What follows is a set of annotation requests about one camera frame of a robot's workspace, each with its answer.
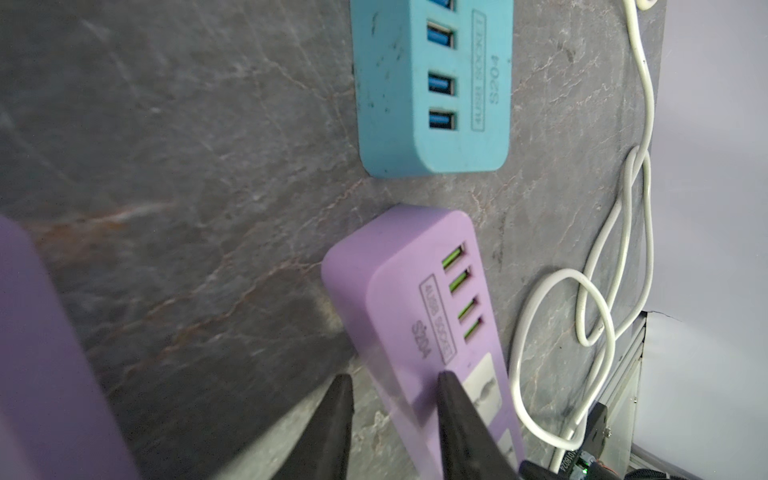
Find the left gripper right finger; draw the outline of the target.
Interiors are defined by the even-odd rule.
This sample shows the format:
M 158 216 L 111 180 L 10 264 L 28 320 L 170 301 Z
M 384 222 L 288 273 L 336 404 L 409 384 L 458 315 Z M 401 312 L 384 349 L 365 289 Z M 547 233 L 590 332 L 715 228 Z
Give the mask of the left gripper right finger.
M 444 479 L 519 479 L 454 372 L 438 375 L 436 402 Z

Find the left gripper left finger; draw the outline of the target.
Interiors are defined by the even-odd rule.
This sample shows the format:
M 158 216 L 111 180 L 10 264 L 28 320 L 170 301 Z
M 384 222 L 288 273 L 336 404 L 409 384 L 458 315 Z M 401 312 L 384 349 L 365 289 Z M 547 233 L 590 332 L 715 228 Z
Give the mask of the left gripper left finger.
M 352 377 L 336 375 L 273 479 L 346 479 L 353 415 Z

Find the purple power strip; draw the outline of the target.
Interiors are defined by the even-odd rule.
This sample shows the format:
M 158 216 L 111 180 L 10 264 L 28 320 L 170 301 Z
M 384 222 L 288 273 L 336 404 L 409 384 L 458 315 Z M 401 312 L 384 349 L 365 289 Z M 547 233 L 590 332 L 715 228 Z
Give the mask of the purple power strip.
M 1 220 L 1 476 L 140 476 L 34 243 L 8 218 Z
M 524 445 L 470 217 L 397 205 L 334 245 L 331 302 L 419 475 L 442 477 L 437 378 L 453 371 L 506 460 Z

